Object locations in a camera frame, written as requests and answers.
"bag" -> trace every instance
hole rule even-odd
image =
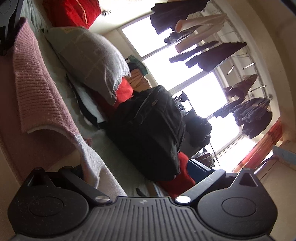
[[[106,131],[147,179],[170,181],[180,172],[178,151],[185,123],[163,86],[134,92],[118,106]]]

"mattress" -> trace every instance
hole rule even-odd
[[[138,187],[145,195],[149,196],[147,184],[149,181],[134,167],[122,154],[115,144],[106,136],[104,130],[98,130],[88,123],[81,114],[75,95],[65,76],[66,70],[59,61],[54,50],[46,40],[42,29],[52,27],[46,17],[42,6],[43,0],[24,0],[21,16],[26,17],[39,44],[45,65],[55,82],[68,110],[83,138],[92,139],[93,149],[104,160],[107,167],[115,176],[128,196],[137,196]]]

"pink and white knit fabric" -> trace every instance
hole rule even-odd
[[[15,40],[13,66],[22,132],[49,129],[63,134],[81,153],[87,183],[113,200],[116,196],[126,196],[106,164],[79,133],[47,71],[37,40],[26,20]]]

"triangular hole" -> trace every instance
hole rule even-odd
[[[257,187],[257,184],[255,183],[254,179],[249,173],[245,173],[242,176],[242,179],[240,180],[239,184],[243,186]]]

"red fabric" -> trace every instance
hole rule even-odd
[[[242,168],[254,169],[258,167],[282,135],[281,120],[278,119],[249,154],[237,165],[233,172],[239,172]]]
[[[97,105],[102,109],[108,118],[114,114],[119,104],[125,102],[133,96],[133,88],[124,77],[122,78],[122,82],[120,83],[117,91],[115,91],[117,100],[113,106],[109,105],[97,91],[92,89],[89,89],[89,91]]]
[[[88,29],[101,13],[98,0],[44,0],[43,6],[54,27]]]
[[[168,192],[172,199],[175,199],[177,196],[195,185],[195,181],[187,172],[187,163],[189,160],[188,156],[186,156],[183,152],[179,152],[178,158],[180,161],[180,174],[178,174],[174,180],[168,182],[158,182],[160,186]]]

